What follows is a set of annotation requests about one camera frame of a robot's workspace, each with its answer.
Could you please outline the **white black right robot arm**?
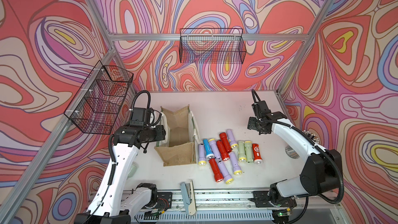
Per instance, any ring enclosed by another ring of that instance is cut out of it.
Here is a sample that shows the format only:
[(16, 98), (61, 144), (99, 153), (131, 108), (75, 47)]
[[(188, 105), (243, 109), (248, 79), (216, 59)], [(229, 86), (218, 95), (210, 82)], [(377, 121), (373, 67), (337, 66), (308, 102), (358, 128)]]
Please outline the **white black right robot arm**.
[(270, 185), (270, 204), (278, 206), (291, 197), (310, 196), (318, 196), (330, 204), (339, 204), (345, 192), (341, 154), (317, 144), (313, 135), (298, 129), (282, 112), (272, 112), (255, 90), (251, 94), (255, 115), (249, 118), (248, 129), (259, 134), (274, 133), (304, 161), (299, 176)]

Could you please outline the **burlap tote bag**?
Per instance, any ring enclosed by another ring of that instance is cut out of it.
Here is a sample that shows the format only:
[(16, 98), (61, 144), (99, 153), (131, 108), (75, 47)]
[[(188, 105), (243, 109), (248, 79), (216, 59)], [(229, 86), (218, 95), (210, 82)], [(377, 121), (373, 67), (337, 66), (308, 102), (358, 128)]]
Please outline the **burlap tote bag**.
[(165, 167), (196, 164), (196, 149), (200, 143), (199, 128), (190, 106), (177, 111), (161, 108), (161, 125), (165, 140), (157, 142), (155, 151)]

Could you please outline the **light green flashlight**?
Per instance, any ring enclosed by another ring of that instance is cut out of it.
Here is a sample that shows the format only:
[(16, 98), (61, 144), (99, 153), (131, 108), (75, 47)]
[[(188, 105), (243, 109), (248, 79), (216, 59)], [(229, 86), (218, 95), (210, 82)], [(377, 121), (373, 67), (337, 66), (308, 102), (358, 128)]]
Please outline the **light green flashlight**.
[(245, 147), (245, 154), (246, 154), (246, 159), (248, 163), (254, 163), (254, 156), (253, 156), (253, 151), (252, 151), (252, 142), (251, 141), (245, 141), (244, 142), (244, 147)]
[(247, 156), (245, 152), (245, 142), (244, 141), (239, 141), (238, 142), (238, 160), (240, 162), (246, 162), (247, 161)]

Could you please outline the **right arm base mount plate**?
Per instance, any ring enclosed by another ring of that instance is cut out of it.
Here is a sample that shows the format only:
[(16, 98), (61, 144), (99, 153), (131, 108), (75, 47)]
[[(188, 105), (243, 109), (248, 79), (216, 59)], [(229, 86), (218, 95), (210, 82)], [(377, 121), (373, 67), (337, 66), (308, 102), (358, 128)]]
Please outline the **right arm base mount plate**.
[(253, 197), (249, 201), (253, 202), (257, 208), (276, 207), (276, 208), (294, 208), (297, 206), (294, 197), (282, 197), (275, 190), (271, 191), (253, 191)]

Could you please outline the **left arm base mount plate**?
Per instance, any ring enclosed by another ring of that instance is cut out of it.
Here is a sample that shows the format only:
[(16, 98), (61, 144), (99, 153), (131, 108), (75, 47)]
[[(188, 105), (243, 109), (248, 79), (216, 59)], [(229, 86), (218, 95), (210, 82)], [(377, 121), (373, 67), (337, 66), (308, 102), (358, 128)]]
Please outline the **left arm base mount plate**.
[(148, 209), (156, 209), (158, 212), (165, 211), (172, 207), (173, 193), (159, 192), (157, 193), (157, 202)]

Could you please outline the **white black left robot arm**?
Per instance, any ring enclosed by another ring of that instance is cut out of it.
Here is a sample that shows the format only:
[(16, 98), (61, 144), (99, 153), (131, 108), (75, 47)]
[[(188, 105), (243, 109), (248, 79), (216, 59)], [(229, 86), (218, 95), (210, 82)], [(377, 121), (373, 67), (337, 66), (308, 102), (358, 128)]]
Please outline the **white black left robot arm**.
[(128, 173), (142, 144), (165, 140), (162, 125), (129, 127), (123, 125), (108, 139), (110, 161), (100, 187), (87, 211), (76, 215), (75, 224), (130, 224), (144, 207), (158, 201), (157, 187), (141, 183), (122, 201)]

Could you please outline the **red flashlight with logo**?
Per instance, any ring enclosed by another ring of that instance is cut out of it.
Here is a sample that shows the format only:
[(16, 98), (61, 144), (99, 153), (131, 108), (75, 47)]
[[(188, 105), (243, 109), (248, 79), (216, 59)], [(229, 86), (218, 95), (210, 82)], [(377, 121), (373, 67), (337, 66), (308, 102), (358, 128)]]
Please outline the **red flashlight with logo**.
[(261, 157), (259, 145), (256, 144), (256, 143), (253, 143), (252, 151), (253, 151), (253, 155), (254, 155), (254, 163), (255, 164), (262, 164), (263, 163), (263, 159)]

